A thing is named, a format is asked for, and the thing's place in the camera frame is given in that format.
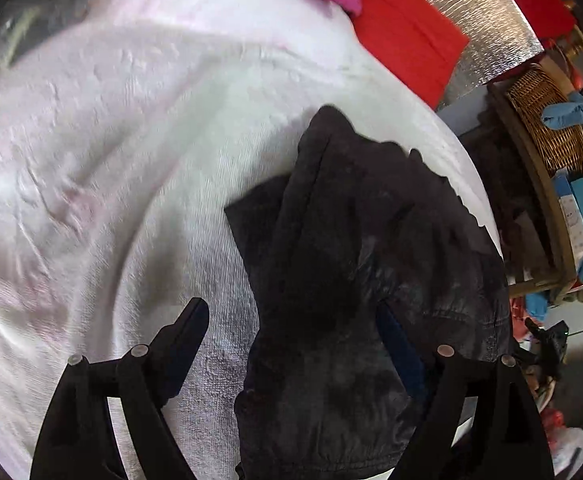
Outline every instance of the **white bed sheet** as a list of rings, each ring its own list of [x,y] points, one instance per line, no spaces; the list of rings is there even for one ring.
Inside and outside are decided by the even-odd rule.
[[[323,104],[365,136],[420,150],[498,246],[457,137],[329,8],[347,47],[337,67],[264,39],[99,12],[0,76],[0,462],[14,480],[28,478],[67,357],[118,358],[193,296],[212,320],[164,412],[200,480],[233,478],[233,400],[258,319],[223,207],[291,170]],[[112,415],[130,478],[142,478]]]

